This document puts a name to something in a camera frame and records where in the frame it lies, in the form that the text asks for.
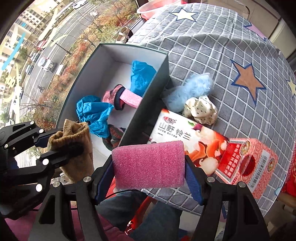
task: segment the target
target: table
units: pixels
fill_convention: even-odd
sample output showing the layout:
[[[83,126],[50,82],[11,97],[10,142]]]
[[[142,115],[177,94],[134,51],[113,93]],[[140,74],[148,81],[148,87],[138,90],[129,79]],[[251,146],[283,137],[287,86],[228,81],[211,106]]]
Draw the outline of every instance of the table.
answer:
[[[296,80],[283,54],[235,11],[198,3],[167,6],[129,43],[167,51],[175,86],[192,73],[210,73],[215,83],[210,100],[219,110],[212,128],[227,137],[257,138],[277,154],[271,180],[256,200],[265,215],[285,179],[296,139]],[[242,83],[245,76],[248,81]],[[201,214],[186,186],[144,191]]]

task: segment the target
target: person's leg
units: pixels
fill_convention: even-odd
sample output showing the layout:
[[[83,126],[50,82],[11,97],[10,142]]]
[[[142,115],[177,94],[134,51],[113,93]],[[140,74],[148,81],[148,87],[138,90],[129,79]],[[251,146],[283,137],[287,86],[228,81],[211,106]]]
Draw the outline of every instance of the person's leg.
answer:
[[[96,210],[113,226],[125,231],[128,222],[133,219],[146,197],[147,195],[140,191],[122,192],[102,201],[96,206]]]
[[[177,241],[181,214],[181,210],[158,201],[130,237],[135,241]]]

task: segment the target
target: street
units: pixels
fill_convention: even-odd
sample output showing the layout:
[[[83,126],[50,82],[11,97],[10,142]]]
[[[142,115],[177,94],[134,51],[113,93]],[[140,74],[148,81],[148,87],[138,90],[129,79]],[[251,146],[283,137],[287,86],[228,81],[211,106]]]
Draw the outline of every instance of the street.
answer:
[[[58,33],[54,37],[54,39],[68,34],[69,36],[62,38],[57,43],[61,45],[64,49],[69,50],[71,46],[74,44],[76,39],[82,33],[82,30],[85,30],[88,25],[91,24],[91,17],[89,15],[90,11],[94,8],[98,7],[97,5],[93,5],[91,3],[87,3],[79,9],[74,10],[69,17],[69,20],[59,29]],[[41,57],[49,58],[53,62],[57,63],[53,73],[49,71],[45,71],[37,66],[37,62],[35,63],[34,69],[30,75],[30,78],[24,88],[24,95],[20,101],[20,108],[22,108],[22,104],[29,103],[32,99],[38,99],[41,95],[41,92],[38,89],[38,85],[47,89],[50,84],[50,81],[56,71],[56,68],[60,65],[63,58],[65,57],[66,52],[62,48],[57,45],[50,47],[50,44],[42,51]],[[26,108],[20,110],[20,116],[26,113]]]

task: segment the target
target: white star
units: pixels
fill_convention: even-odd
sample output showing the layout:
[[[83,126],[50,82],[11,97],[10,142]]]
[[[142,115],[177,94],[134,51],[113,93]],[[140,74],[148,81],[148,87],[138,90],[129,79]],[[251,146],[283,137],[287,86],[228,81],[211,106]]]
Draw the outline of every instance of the white star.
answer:
[[[287,81],[288,85],[290,86],[291,92],[292,92],[292,98],[296,96],[296,84],[293,83],[291,76],[290,76],[290,81]]]
[[[197,14],[198,12],[186,12],[184,9],[181,9],[180,12],[170,12],[170,13],[177,16],[177,20],[188,19],[188,20],[195,21],[192,15]]]

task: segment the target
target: star pattern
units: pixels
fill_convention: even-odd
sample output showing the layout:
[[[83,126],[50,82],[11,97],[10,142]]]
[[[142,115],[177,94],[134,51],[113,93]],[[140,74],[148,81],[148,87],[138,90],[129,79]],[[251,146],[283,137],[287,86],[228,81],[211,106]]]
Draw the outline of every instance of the star pattern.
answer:
[[[244,26],[245,28],[251,30],[252,32],[256,33],[260,38],[262,38],[264,41],[267,40],[267,38],[265,37],[265,35],[263,33],[261,33],[261,31],[256,28],[254,25],[252,25],[250,23],[250,25]]]
[[[233,60],[231,60],[231,62],[239,73],[231,85],[243,87],[248,90],[254,101],[254,104],[256,105],[258,90],[266,90],[266,87],[261,84],[260,80],[255,76],[252,64],[248,64],[247,66],[243,67]]]
[[[291,76],[290,76],[290,81],[287,81],[287,82],[291,89],[292,98],[293,98],[294,96],[296,96],[296,84],[293,83]]]
[[[192,16],[197,13],[198,12],[187,12],[184,9],[181,9],[180,12],[170,12],[170,14],[174,14],[175,16],[177,16],[177,20],[188,19],[194,22],[195,20]]]

